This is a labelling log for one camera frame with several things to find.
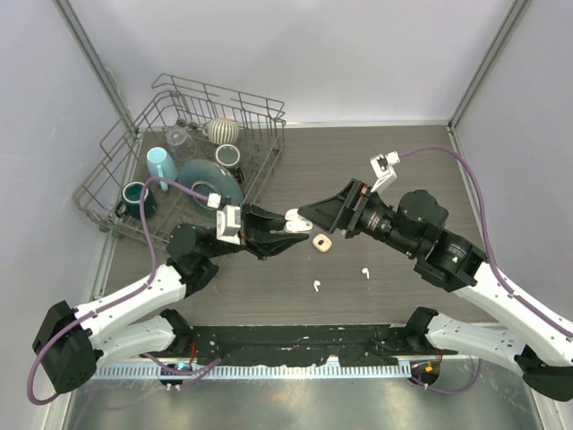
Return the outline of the white earbud charging case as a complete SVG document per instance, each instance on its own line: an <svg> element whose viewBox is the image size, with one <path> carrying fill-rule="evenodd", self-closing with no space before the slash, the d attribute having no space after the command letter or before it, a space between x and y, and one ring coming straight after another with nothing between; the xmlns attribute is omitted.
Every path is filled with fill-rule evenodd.
<svg viewBox="0 0 573 430"><path fill-rule="evenodd" d="M285 214L284 230L289 233L307 233L313 229L313 224L298 214L298 209L290 209Z"/></svg>

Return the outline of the beige earbud charging case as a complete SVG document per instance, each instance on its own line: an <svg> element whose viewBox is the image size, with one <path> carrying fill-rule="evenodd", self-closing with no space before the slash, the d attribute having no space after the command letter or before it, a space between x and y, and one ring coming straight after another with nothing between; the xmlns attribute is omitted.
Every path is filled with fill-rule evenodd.
<svg viewBox="0 0 573 430"><path fill-rule="evenodd" d="M312 240L312 245L314 246L314 248L321 252L321 253L326 253L327 251L330 250L330 248L332 247L332 242L331 240L325 236L324 234L318 234L317 236L314 237L314 239Z"/></svg>

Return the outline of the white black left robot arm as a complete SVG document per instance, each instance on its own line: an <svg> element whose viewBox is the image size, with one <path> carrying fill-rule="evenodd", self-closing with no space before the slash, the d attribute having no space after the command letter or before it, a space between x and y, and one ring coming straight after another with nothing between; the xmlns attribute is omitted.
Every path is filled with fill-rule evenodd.
<svg viewBox="0 0 573 430"><path fill-rule="evenodd" d="M247 203L217 211L212 228L182 223L170 233L167 261L154 263L150 275L113 294L76 307L52 305L32 349L27 394L35 374L44 370L56 395L85 384L100 368L150 352L181 357L192 340L186 320L168 305L204 289L218 273L219 256L247 252L266 260L308 239L313 224L289 211L285 215Z"/></svg>

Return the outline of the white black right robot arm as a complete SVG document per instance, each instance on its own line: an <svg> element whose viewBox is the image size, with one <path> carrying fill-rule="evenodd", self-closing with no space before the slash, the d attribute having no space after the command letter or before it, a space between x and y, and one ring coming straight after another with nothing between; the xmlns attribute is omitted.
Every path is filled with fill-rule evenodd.
<svg viewBox="0 0 573 430"><path fill-rule="evenodd" d="M493 265L478 246L445 228L448 211L425 190L392 207L367 184L351 180L298 214L346 238L364 233L415 261L414 270L434 287L477 305L503 325L494 332L418 308L404 332L409 350L455 350L502 366L533 390L557 401L572 399L572 322L529 295Z"/></svg>

